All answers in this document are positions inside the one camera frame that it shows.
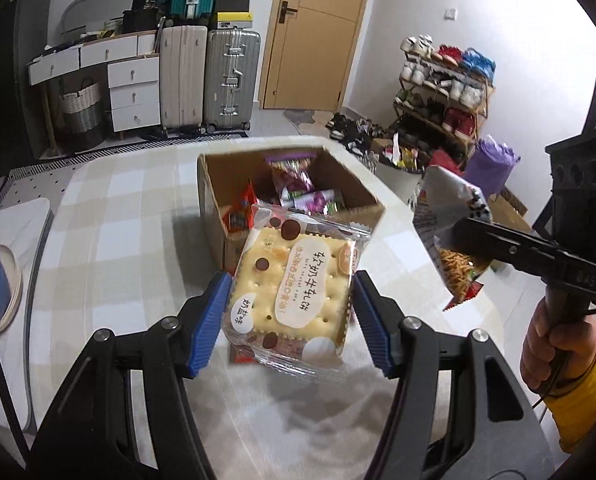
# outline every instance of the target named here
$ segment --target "table leg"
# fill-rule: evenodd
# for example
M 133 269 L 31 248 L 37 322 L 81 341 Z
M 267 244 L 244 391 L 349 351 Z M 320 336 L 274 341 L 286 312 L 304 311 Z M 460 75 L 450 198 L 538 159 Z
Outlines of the table leg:
M 40 84 L 40 90 L 43 93 L 44 123 L 47 126 L 47 134 L 49 135 L 49 156 L 56 156 L 58 155 L 58 144 L 56 144 L 56 136 L 54 135 L 54 123 L 52 122 L 52 113 L 49 108 L 49 93 L 47 91 L 47 86 L 47 81 Z

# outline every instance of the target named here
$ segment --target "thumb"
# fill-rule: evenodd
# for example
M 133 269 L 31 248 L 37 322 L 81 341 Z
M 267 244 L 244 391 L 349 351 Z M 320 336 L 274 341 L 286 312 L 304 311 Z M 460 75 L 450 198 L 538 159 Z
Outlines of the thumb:
M 549 342 L 561 350 L 586 355 L 596 349 L 594 330 L 596 324 L 587 321 L 558 325 L 550 333 Z

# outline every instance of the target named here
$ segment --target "laundry basket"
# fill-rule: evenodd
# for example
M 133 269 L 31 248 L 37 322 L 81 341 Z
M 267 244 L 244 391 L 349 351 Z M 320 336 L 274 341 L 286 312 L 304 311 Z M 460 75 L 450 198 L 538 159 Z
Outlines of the laundry basket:
M 91 77 L 82 80 L 77 92 L 63 93 L 60 107 L 69 130 L 66 142 L 70 150 L 89 150 L 104 140 L 100 86 Z

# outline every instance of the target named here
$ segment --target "metal screw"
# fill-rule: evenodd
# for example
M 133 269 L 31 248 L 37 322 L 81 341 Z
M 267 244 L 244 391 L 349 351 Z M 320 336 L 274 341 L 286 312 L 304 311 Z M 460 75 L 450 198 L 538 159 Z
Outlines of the metal screw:
M 109 331 L 108 328 L 101 328 L 94 332 L 94 339 L 98 342 L 103 342 L 103 341 L 106 341 L 107 339 L 109 339 L 110 335 L 111 335 L 111 332 Z
M 160 326 L 166 330 L 174 330 L 178 326 L 178 318 L 176 316 L 167 316 L 162 319 Z
M 484 343 L 487 339 L 489 339 L 489 334 L 483 329 L 477 328 L 472 332 L 472 337 L 479 343 Z
M 422 321 L 414 316 L 407 316 L 403 321 L 403 325 L 412 330 L 418 330 L 422 326 Z

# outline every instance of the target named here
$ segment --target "finger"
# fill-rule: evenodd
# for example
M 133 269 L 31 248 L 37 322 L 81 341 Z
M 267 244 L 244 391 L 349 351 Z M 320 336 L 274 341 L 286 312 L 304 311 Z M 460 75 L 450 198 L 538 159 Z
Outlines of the finger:
M 550 333 L 549 342 L 562 350 L 588 354 L 592 351 L 591 347 L 594 344 L 593 330 L 596 330 L 596 324 L 585 321 L 559 325 Z
M 523 363 L 527 367 L 527 371 L 539 381 L 547 380 L 552 374 L 551 367 L 531 352 L 527 339 L 523 344 Z
M 540 386 L 540 381 L 529 373 L 529 370 L 527 370 L 527 367 L 522 360 L 520 361 L 520 376 L 523 378 L 524 384 L 526 384 L 530 390 L 535 390 Z
M 545 308 L 544 298 L 538 302 L 532 324 L 536 327 L 536 333 L 540 337 L 544 337 L 549 332 L 549 318 L 547 317 L 547 309 Z
M 550 363 L 556 355 L 556 349 L 546 337 L 540 337 L 532 323 L 527 330 L 527 343 L 532 353 L 541 361 Z

